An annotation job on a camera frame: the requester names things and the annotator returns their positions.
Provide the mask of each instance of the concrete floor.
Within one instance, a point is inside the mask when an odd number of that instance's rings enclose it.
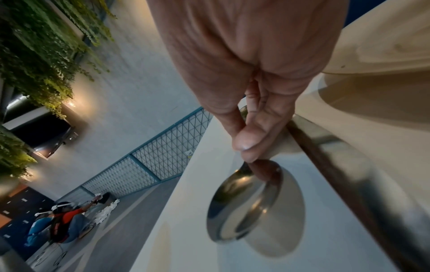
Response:
[[[31,187],[57,200],[199,107],[159,37],[146,1],[114,1],[114,42],[94,48],[110,70],[77,75],[67,120],[79,137],[32,167]]]
[[[82,240],[63,245],[67,254],[59,265],[54,263],[61,250],[55,248],[49,258],[34,268],[35,272],[129,271],[178,180],[122,198],[109,218]]]

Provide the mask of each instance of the metal railing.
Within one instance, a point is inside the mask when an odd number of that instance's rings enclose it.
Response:
[[[83,203],[96,193],[116,197],[180,177],[212,115],[199,108],[58,200]]]

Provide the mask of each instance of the wire mesh panel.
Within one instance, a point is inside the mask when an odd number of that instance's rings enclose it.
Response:
[[[94,196],[90,194],[88,191],[86,191],[82,187],[78,187],[73,191],[71,191],[70,193],[63,196],[62,198],[60,198],[59,200],[57,200],[57,203],[63,202],[63,201],[69,201],[79,205],[91,200],[93,197]]]
[[[130,157],[125,157],[82,185],[93,193],[111,192],[116,197],[139,191],[156,181]]]
[[[132,153],[161,180],[182,173],[212,115],[201,109]]]

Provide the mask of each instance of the white wall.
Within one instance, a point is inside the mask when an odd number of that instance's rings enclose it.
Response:
[[[82,75],[69,114],[80,137],[33,166],[29,184],[57,199],[199,107],[176,72],[143,0],[115,1],[106,19],[115,42],[95,52],[110,73]]]

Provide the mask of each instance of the skin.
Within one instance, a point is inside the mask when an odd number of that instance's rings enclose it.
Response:
[[[247,162],[273,143],[331,57],[347,0],[148,0],[170,56]],[[237,104],[246,95],[248,117]]]

